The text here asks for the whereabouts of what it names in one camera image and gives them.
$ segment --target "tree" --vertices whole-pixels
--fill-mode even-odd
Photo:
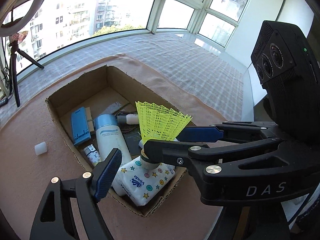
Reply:
[[[120,31],[127,31],[127,30],[136,30],[136,29],[144,29],[145,27],[139,25],[138,27],[134,27],[130,24],[126,24],[123,27],[116,27],[114,25],[111,25],[110,27],[103,26],[100,30],[95,32],[92,37],[107,34],[107,33],[115,33],[115,32],[120,32]]]

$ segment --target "phone tripod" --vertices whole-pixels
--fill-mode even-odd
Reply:
[[[32,57],[30,57],[23,50],[19,49],[18,39],[15,39],[14,41],[12,41],[9,44],[9,46],[11,47],[11,56],[10,56],[10,65],[9,65],[10,76],[11,76],[11,81],[12,81],[14,98],[16,100],[17,107],[19,107],[20,106],[20,98],[19,98],[18,82],[17,82],[17,69],[16,69],[17,55],[16,55],[16,52],[19,53],[21,56],[25,57],[27,60],[29,60],[32,64],[36,65],[38,68],[44,69],[44,66],[42,66],[40,63],[36,62]]]

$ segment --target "white bottle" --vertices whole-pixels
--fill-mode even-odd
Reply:
[[[102,161],[107,158],[113,148],[118,148],[122,152],[122,162],[120,166],[132,160],[127,144],[124,141],[120,128],[117,126],[117,121],[114,115],[99,115],[94,119],[94,125],[98,149]],[[112,187],[119,196],[125,195],[125,191],[115,180],[112,183]]]

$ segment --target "white plastic block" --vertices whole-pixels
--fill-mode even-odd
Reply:
[[[36,155],[46,153],[47,152],[47,144],[45,142],[42,142],[42,143],[35,145],[35,152],[36,152]]]

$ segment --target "white wall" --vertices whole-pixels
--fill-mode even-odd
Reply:
[[[255,106],[261,99],[263,99],[267,94],[267,91],[260,85],[258,74],[252,64],[249,66],[248,71],[251,82],[253,106]]]
[[[226,46],[226,53],[248,67],[251,64],[250,56],[262,22],[275,21],[282,3],[283,0],[249,0],[239,26],[234,30]]]
[[[307,37],[313,16],[314,14],[305,0],[284,0],[278,21],[297,25]]]

